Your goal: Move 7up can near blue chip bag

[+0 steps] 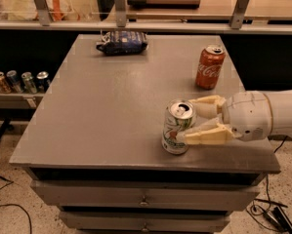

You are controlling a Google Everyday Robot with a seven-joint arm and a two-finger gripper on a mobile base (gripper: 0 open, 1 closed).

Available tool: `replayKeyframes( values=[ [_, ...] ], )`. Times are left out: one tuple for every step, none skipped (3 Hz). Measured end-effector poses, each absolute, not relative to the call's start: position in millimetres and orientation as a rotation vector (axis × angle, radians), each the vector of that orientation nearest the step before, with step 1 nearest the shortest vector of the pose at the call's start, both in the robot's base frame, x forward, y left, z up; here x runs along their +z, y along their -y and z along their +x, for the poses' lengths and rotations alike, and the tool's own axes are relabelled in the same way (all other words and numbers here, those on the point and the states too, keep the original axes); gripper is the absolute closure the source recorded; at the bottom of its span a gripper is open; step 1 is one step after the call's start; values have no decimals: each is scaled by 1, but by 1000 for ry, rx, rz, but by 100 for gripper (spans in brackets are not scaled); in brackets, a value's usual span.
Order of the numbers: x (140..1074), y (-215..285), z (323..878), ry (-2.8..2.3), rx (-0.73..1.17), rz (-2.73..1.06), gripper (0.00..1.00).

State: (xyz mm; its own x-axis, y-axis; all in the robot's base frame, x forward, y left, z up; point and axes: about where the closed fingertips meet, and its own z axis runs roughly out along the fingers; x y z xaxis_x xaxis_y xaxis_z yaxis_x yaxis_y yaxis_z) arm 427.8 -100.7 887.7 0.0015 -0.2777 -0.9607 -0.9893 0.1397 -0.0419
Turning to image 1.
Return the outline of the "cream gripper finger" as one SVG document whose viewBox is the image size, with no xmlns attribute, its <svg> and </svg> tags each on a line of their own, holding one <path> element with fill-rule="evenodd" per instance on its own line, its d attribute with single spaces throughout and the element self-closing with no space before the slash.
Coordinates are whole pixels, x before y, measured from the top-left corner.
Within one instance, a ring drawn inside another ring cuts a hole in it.
<svg viewBox="0 0 292 234">
<path fill-rule="evenodd" d="M 222 112 L 226 99 L 220 96 L 208 96 L 190 99 L 189 102 L 194 106 L 197 116 L 212 119 Z"/>
<path fill-rule="evenodd" d="M 188 145 L 221 145 L 234 139 L 230 127 L 218 118 L 210 119 L 199 126 L 178 132 L 176 140 Z"/>
</svg>

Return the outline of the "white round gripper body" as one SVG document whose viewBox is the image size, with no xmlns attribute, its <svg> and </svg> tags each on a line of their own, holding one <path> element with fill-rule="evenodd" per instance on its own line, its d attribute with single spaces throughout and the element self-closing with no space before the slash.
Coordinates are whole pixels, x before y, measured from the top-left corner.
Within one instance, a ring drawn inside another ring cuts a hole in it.
<svg viewBox="0 0 292 234">
<path fill-rule="evenodd" d="M 233 136 L 242 141 L 261 140 L 271 132 L 271 108 L 260 92 L 243 92 L 229 97 L 222 106 L 222 118 Z"/>
</svg>

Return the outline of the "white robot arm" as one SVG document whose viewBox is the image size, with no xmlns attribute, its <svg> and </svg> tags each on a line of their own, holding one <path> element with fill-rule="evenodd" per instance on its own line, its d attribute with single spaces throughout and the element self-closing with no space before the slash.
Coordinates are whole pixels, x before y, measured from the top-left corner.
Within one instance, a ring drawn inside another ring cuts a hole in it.
<svg viewBox="0 0 292 234">
<path fill-rule="evenodd" d="M 196 115 L 206 119 L 176 135 L 188 145 L 220 145 L 239 139 L 261 140 L 269 136 L 292 138 L 292 90 L 246 91 L 229 98 L 220 96 L 191 99 Z"/>
</svg>

